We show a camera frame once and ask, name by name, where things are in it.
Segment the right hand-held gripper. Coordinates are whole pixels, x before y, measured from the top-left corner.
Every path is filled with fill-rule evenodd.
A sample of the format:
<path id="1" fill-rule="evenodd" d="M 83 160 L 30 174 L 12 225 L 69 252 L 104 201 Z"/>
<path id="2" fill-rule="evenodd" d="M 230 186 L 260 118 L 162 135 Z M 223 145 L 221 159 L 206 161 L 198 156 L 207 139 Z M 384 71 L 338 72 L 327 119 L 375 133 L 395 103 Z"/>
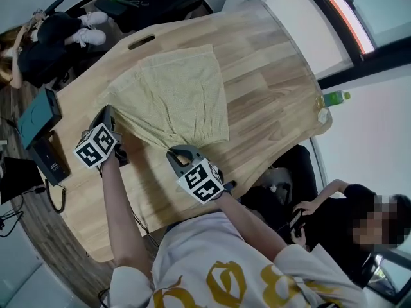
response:
<path id="1" fill-rule="evenodd" d="M 192 145 L 171 147 L 166 158 L 177 176 L 177 184 L 201 204 L 231 193 L 237 182 L 226 182 L 223 173 Z"/>

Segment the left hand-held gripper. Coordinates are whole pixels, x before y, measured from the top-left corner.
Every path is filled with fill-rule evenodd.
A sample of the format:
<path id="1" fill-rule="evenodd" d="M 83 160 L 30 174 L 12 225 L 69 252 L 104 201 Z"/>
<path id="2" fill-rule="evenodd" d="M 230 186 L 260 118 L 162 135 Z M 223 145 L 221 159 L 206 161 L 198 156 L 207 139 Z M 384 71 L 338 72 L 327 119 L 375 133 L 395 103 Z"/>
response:
<path id="1" fill-rule="evenodd" d="M 122 135 L 115 131 L 115 125 L 113 108 L 105 105 L 94 118 L 91 127 L 82 133 L 73 153 L 87 169 L 100 167 L 112 152 L 119 160 L 120 167 L 129 163 L 123 149 Z"/>

